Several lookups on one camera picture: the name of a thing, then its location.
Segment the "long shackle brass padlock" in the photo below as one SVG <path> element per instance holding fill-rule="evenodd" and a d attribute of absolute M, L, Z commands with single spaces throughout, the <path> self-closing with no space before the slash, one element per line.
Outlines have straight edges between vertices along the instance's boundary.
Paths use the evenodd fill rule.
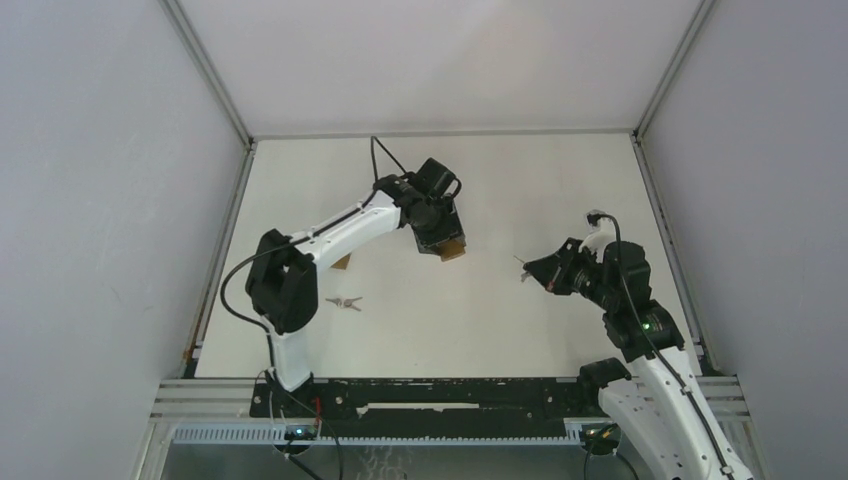
<path fill-rule="evenodd" d="M 459 239 L 451 239 L 442 243 L 438 248 L 438 255 L 442 262 L 451 261 L 464 255 L 465 243 Z"/>

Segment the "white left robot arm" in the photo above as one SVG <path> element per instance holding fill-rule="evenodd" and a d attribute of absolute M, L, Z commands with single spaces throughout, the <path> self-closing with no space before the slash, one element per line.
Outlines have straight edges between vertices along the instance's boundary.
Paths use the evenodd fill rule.
<path fill-rule="evenodd" d="M 295 235 L 276 229 L 260 239 L 245 290 L 266 330 L 274 404 L 290 417 L 305 414 L 313 394 L 303 332 L 319 307 L 318 277 L 378 237 L 411 229 L 416 249 L 443 261 L 463 254 L 466 240 L 456 206 L 457 175 L 433 158 L 415 172 L 377 179 L 347 210 Z"/>

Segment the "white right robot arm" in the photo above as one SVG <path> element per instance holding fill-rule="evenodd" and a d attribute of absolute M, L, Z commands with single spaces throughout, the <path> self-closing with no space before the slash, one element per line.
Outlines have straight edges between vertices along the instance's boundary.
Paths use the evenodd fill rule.
<path fill-rule="evenodd" d="M 676 322 L 652 297 L 642 246 L 614 241 L 597 252 L 569 238 L 522 269 L 547 292 L 578 295 L 602 310 L 621 356 L 581 367 L 579 406 L 607 414 L 654 478 L 753 478 L 700 388 Z"/>

